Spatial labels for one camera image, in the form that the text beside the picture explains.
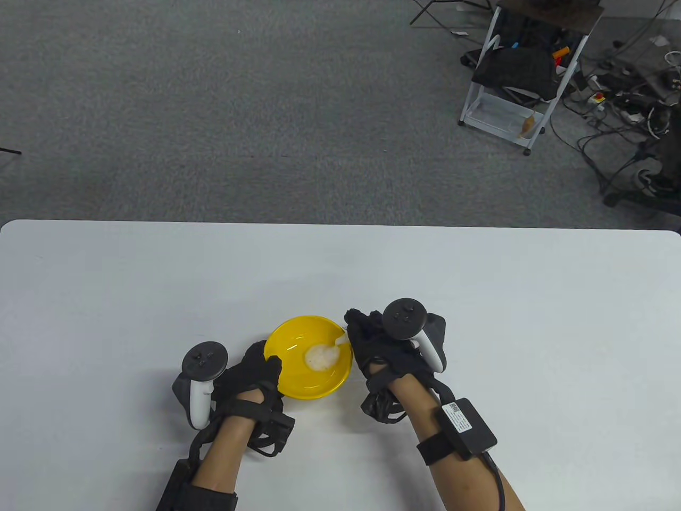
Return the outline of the person's right hand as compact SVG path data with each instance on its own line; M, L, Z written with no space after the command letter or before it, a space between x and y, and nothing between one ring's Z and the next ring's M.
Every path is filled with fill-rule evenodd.
M446 366L444 353L430 341L401 340L389 335L379 311L365 315L357 309L346 312L348 340L360 372L367 378L368 396L361 404L362 411L379 423L394 424L406 416L404 407L389 389L401 377L413 375L426 389L438 395L441 402L453 402L452 390L435 377L421 348L428 354L436 353L441 367Z

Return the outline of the person's left hand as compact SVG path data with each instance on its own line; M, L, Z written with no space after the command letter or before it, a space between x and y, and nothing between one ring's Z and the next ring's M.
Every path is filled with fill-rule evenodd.
M279 392L282 362L278 356L265 357L265 344L265 339L253 343L238 364L215 380L211 426L218 429L231 416L253 419L255 426L247 445L272 458L286 446L295 419L283 410L283 394Z

